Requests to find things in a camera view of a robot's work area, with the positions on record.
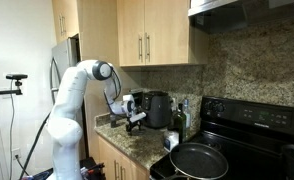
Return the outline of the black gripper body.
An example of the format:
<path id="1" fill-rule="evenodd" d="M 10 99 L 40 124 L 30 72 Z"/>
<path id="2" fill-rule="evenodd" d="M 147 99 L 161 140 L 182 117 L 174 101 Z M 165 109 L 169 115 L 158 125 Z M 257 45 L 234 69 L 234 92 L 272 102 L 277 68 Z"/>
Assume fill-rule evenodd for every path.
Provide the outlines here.
<path id="1" fill-rule="evenodd" d="M 132 129 L 134 127 L 136 127 L 136 126 L 138 127 L 138 125 L 142 125 L 141 124 L 141 120 L 136 121 L 134 123 L 130 122 L 129 119 L 127 119 L 127 120 L 128 120 L 128 124 L 126 125 L 126 131 L 128 131 L 128 130 L 131 130 L 132 131 Z"/>

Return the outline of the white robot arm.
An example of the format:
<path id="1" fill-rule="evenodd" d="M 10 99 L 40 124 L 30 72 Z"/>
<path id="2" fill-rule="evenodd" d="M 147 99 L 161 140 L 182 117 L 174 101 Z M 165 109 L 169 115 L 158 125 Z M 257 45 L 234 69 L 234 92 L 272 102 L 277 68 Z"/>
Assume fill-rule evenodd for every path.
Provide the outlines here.
<path id="1" fill-rule="evenodd" d="M 145 113 L 135 113 L 133 98 L 116 101 L 121 91 L 121 84 L 116 84 L 116 79 L 118 73 L 113 65 L 100 60 L 81 61 L 65 71 L 46 123 L 53 142 L 53 173 L 46 180 L 83 180 L 79 160 L 79 141 L 83 130 L 76 121 L 76 115 L 82 106 L 89 80 L 106 83 L 104 96 L 114 114 L 125 114 L 130 123 L 146 116 Z"/>

